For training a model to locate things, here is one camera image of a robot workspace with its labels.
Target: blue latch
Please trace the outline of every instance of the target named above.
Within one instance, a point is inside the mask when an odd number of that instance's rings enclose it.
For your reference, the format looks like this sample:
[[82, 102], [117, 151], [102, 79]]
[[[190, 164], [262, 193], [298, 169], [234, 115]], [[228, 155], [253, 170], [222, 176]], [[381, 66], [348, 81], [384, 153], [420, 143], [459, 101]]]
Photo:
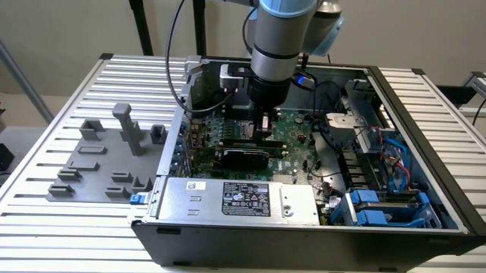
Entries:
[[130, 205], [143, 205], [145, 200], [146, 200], [145, 195], [131, 195]]
[[380, 203], [378, 195], [376, 191], [368, 189], [358, 189], [352, 192], [352, 201], [354, 204], [364, 202]]

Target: metal frame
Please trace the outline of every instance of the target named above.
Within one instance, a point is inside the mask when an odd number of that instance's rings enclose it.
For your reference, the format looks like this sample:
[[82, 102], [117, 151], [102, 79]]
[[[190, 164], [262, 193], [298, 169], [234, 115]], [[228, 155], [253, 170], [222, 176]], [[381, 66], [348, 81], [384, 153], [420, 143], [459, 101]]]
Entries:
[[47, 104], [38, 94], [35, 88], [31, 85], [30, 80], [27, 79], [25, 73], [22, 72], [22, 69], [18, 65], [18, 62], [14, 59], [14, 56], [10, 54], [6, 44], [3, 43], [3, 40], [0, 38], [0, 60], [6, 63], [6, 66], [18, 81], [22, 89], [25, 90], [25, 93], [27, 97], [30, 98], [35, 108], [38, 109], [41, 116], [43, 116], [47, 124], [53, 122], [54, 115], [47, 107]]
[[129, 2], [130, 2], [131, 10], [134, 12], [137, 31], [139, 33], [143, 55], [154, 56], [151, 34], [149, 33], [149, 25], [147, 25], [147, 18], [146, 18], [146, 9], [143, 7], [143, 0], [129, 0]]

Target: power supply label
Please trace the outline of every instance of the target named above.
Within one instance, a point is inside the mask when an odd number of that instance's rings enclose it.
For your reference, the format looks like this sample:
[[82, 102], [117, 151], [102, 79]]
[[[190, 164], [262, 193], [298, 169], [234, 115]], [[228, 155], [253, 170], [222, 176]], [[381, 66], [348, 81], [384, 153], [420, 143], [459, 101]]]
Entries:
[[270, 217], [269, 184], [225, 182], [222, 212], [225, 215]]

